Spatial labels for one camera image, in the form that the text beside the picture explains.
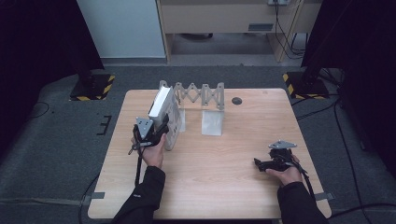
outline human hand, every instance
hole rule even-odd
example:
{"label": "human hand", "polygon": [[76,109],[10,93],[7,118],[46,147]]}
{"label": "human hand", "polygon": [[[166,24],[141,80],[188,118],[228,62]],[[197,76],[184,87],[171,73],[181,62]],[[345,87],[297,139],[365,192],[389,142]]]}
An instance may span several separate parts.
{"label": "human hand", "polygon": [[[296,156],[294,155],[291,156],[293,157],[294,161],[296,161],[297,163],[300,162]],[[283,186],[286,186],[293,182],[303,182],[303,178],[301,177],[300,171],[294,166],[291,166],[290,168],[288,168],[283,172],[279,172],[273,169],[266,169],[265,173],[279,178]]]}
{"label": "human hand", "polygon": [[154,147],[146,147],[143,149],[143,161],[147,166],[163,167],[163,145],[165,145],[166,133],[161,136],[160,143]]}

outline black sleeve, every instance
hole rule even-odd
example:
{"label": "black sleeve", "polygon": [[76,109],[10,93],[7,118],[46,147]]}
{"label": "black sleeve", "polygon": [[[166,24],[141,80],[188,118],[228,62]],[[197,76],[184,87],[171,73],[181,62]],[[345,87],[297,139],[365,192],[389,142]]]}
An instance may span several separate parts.
{"label": "black sleeve", "polygon": [[154,211],[160,208],[164,184],[165,173],[158,167],[149,166],[143,182],[134,189],[111,223],[151,223]]}
{"label": "black sleeve", "polygon": [[277,191],[284,224],[328,224],[302,182],[290,183]]}

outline black cable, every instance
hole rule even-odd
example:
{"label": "black cable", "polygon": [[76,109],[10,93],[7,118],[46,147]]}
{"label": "black cable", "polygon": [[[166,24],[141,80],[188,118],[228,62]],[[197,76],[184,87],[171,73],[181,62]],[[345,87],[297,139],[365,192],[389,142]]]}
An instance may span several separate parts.
{"label": "black cable", "polygon": [[[297,50],[297,51],[303,51],[303,52],[300,52],[300,53],[298,53],[298,54],[304,54],[305,49],[295,49],[295,48],[293,47],[294,42],[295,42],[295,40],[296,40],[296,37],[297,37],[297,34],[294,34],[293,39],[291,40],[291,49],[292,49],[292,50]],[[306,39],[306,40],[305,40],[305,48],[306,48],[307,43],[308,43],[308,40]]]}
{"label": "black cable", "polygon": [[300,117],[297,117],[297,120],[308,118],[308,117],[310,117],[312,115],[315,115],[315,114],[320,113],[322,111],[325,111],[325,110],[327,110],[329,108],[332,108],[338,101],[339,101],[339,99],[337,101],[333,102],[331,105],[328,105],[328,106],[326,106],[326,107],[324,107],[324,108],[322,108],[320,110],[317,110],[317,111],[314,111],[314,112],[310,112],[310,113],[305,114],[305,115],[301,115]]}
{"label": "black cable", "polygon": [[309,194],[311,195],[312,200],[314,200],[314,202],[316,203],[317,199],[315,198],[314,189],[312,188],[311,181],[309,180],[309,176],[306,174],[306,170],[304,170],[303,167],[300,165],[300,163],[295,160],[293,160],[291,163],[298,169],[300,174],[303,175],[305,179],[305,183],[308,186]]}
{"label": "black cable", "polygon": [[26,121],[28,121],[28,120],[30,120],[30,119],[37,119],[37,118],[40,118],[41,116],[43,116],[43,115],[45,115],[45,114],[47,114],[47,112],[50,110],[50,105],[49,104],[47,104],[47,103],[45,103],[45,102],[37,102],[37,103],[35,103],[36,105],[37,104],[43,104],[43,105],[46,105],[47,106],[47,109],[46,109],[46,111],[44,111],[43,113],[41,113],[40,115],[37,115],[37,116],[32,116],[32,117],[29,117],[29,118],[27,118],[27,120]]}
{"label": "black cable", "polygon": [[79,223],[79,224],[82,224],[82,220],[81,220],[81,210],[82,210],[82,205],[83,205],[83,203],[84,203],[85,196],[86,196],[88,190],[91,188],[92,184],[95,182],[95,180],[96,180],[97,178],[99,178],[99,174],[91,181],[91,184],[85,189],[84,194],[83,194],[82,197],[81,197],[81,202],[80,202],[80,204],[79,204],[79,209],[78,209],[78,223]]}
{"label": "black cable", "polygon": [[[298,103],[300,103],[300,102],[302,102],[304,100],[306,100],[306,99],[298,101],[294,105],[296,105],[296,104],[298,104]],[[339,129],[340,134],[341,134],[342,139],[343,139],[343,143],[344,143],[344,146],[345,146],[345,149],[346,149],[346,154],[347,154],[348,159],[349,159],[349,164],[351,166],[351,170],[352,170],[352,174],[353,174],[353,178],[354,178],[354,184],[355,184],[355,187],[356,187],[356,190],[357,190],[357,193],[358,193],[358,199],[359,199],[359,202],[360,202],[360,206],[357,206],[357,207],[354,207],[354,208],[350,208],[350,209],[347,209],[346,211],[333,214],[333,215],[331,215],[329,217],[329,219],[330,218],[334,218],[334,217],[340,217],[342,215],[345,215],[345,214],[350,213],[350,212],[354,212],[356,210],[362,210],[362,212],[363,212],[365,218],[367,219],[367,221],[369,223],[372,223],[371,220],[365,214],[364,208],[378,207],[378,206],[396,207],[396,204],[394,204],[394,203],[369,203],[369,204],[362,204],[362,202],[361,202],[361,194],[360,194],[360,191],[359,191],[359,186],[358,186],[358,181],[357,181],[356,174],[355,174],[355,169],[354,169],[354,166],[353,166],[353,163],[352,163],[352,159],[351,159],[350,154],[349,154],[349,149],[347,147],[347,142],[345,140],[344,133],[343,133],[343,131],[341,129],[341,125],[340,125],[340,122],[339,122],[339,119],[338,119],[338,116],[337,116],[337,113],[336,113],[336,106],[338,105],[339,102],[340,102],[340,98],[337,99],[337,101],[334,104],[332,104],[333,105],[333,109],[334,109],[334,116],[335,116],[335,120],[336,120],[338,129]]]}
{"label": "black cable", "polygon": [[137,150],[137,153],[139,154],[139,157],[137,158],[137,168],[136,168],[136,177],[134,178],[134,186],[137,187],[139,185],[140,181],[140,170],[142,168],[142,160],[143,160],[143,152],[145,152],[145,147],[139,147]]}
{"label": "black cable", "polygon": [[339,212],[336,214],[331,215],[328,219],[334,218],[334,217],[340,217],[343,216],[345,214],[357,211],[357,210],[361,210],[362,208],[370,208],[370,207],[381,207],[381,206],[390,206],[390,207],[396,207],[396,204],[394,203],[368,203],[362,206],[358,206],[358,207],[354,207],[354,208],[349,208],[346,211],[343,212]]}
{"label": "black cable", "polygon": [[279,4],[278,4],[277,0],[275,0],[274,3],[275,3],[275,12],[276,12],[276,25],[275,25],[275,37],[276,37],[276,40],[277,40],[277,42],[279,43],[279,45],[282,47],[283,51],[285,52],[285,54],[286,54],[286,56],[287,56],[288,58],[293,59],[293,60],[302,59],[303,57],[297,57],[297,58],[292,58],[292,57],[290,57],[289,54],[287,53],[286,49],[285,49],[285,46],[280,42],[279,38],[277,37],[277,26],[279,26],[279,28],[280,28],[282,34],[285,36],[286,44],[287,44],[288,47],[290,48],[291,52],[292,52],[294,55],[301,55],[301,54],[296,53],[296,52],[294,52],[294,51],[292,50],[292,47],[290,46],[289,40],[287,39],[286,34],[285,34],[285,32],[283,31],[282,26],[281,26],[280,23],[279,23],[279,17],[278,17],[278,14],[279,14]]}
{"label": "black cable", "polygon": [[329,80],[328,80],[329,82],[331,82],[332,84],[334,84],[336,87],[340,88],[340,86],[341,86],[342,83],[341,83],[340,81],[338,81],[338,80],[332,75],[332,72],[330,72],[329,69],[327,69],[327,68],[322,68],[321,70],[327,74],[328,79],[329,79]]}
{"label": "black cable", "polygon": [[[337,115],[337,109],[336,109],[336,108],[337,108],[337,104],[338,104],[339,100],[340,100],[340,98],[339,98],[339,99],[335,102],[335,104],[333,105],[333,112],[334,112],[334,116],[335,116],[335,121],[336,121],[336,123],[337,123],[338,130],[340,131],[341,138],[342,138],[342,140],[343,140],[343,144],[344,144],[344,147],[345,147],[345,150],[346,150],[346,155],[347,155],[347,158],[348,158],[348,160],[349,160],[349,165],[350,165],[350,169],[351,169],[351,171],[352,171],[352,177],[353,177],[353,181],[354,181],[354,184],[355,184],[356,193],[357,193],[358,200],[359,200],[359,205],[360,205],[360,206],[363,206],[363,202],[362,202],[362,200],[361,200],[361,192],[360,192],[360,190],[359,190],[359,185],[358,185],[358,179],[357,179],[356,173],[355,173],[355,167],[353,166],[353,162],[352,162],[352,159],[351,159],[350,153],[349,153],[349,148],[347,147],[347,142],[346,142],[346,139],[345,139],[345,137],[344,137],[343,130],[341,129],[340,121],[339,121],[338,115]],[[370,218],[367,217],[367,214],[366,214],[366,212],[364,211],[364,207],[361,208],[361,211],[363,212],[363,215],[364,215],[364,217],[366,218],[366,220],[368,221],[368,223],[371,224],[372,222],[371,222]]]}
{"label": "black cable", "polygon": [[299,104],[299,103],[301,103],[301,102],[303,102],[303,101],[309,100],[309,99],[310,99],[310,98],[304,98],[304,99],[302,99],[302,100],[299,100],[299,101],[297,101],[297,102],[294,102],[293,104],[291,104],[291,106],[297,105],[297,104]]}

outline metal bracket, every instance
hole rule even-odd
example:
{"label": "metal bracket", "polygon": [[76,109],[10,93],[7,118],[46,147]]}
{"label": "metal bracket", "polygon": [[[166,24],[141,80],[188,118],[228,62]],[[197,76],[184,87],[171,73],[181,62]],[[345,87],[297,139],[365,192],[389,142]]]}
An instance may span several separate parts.
{"label": "metal bracket", "polygon": [[269,145],[268,147],[273,149],[279,149],[279,148],[297,147],[297,145],[294,143],[285,142],[283,140],[278,140],[277,142]]}
{"label": "metal bracket", "polygon": [[[160,81],[160,88],[168,87],[166,81]],[[222,134],[222,122],[224,119],[224,83],[220,82],[218,86],[211,90],[208,84],[202,85],[201,89],[198,89],[194,83],[191,83],[187,89],[184,89],[180,82],[177,82],[174,87],[175,97],[179,105],[182,105],[182,101],[188,98],[191,102],[195,103],[201,98],[201,106],[209,106],[210,102],[215,102],[216,109],[203,109],[202,110],[202,134],[204,135],[221,135]],[[185,126],[185,110],[180,109],[180,116],[182,117],[182,130],[184,131]]]}
{"label": "metal bracket", "polygon": [[[168,84],[166,81],[161,80],[160,87],[161,86],[168,87]],[[202,106],[208,106],[211,101],[214,101],[218,110],[224,110],[223,82],[218,83],[218,86],[214,90],[211,90],[207,84],[203,84],[202,88],[198,89],[194,83],[191,83],[187,89],[184,89],[182,84],[177,82],[174,91],[179,104],[181,104],[181,100],[184,100],[186,97],[193,103],[201,98]]]}
{"label": "metal bracket", "polygon": [[140,137],[144,139],[148,135],[151,126],[153,125],[153,121],[152,119],[136,118],[136,124],[139,128]]}

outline white wall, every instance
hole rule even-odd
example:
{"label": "white wall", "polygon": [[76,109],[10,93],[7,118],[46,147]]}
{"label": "white wall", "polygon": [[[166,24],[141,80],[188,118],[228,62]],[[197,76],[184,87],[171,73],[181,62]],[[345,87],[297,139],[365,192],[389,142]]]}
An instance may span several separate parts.
{"label": "white wall", "polygon": [[165,58],[155,0],[78,0],[101,58]]}

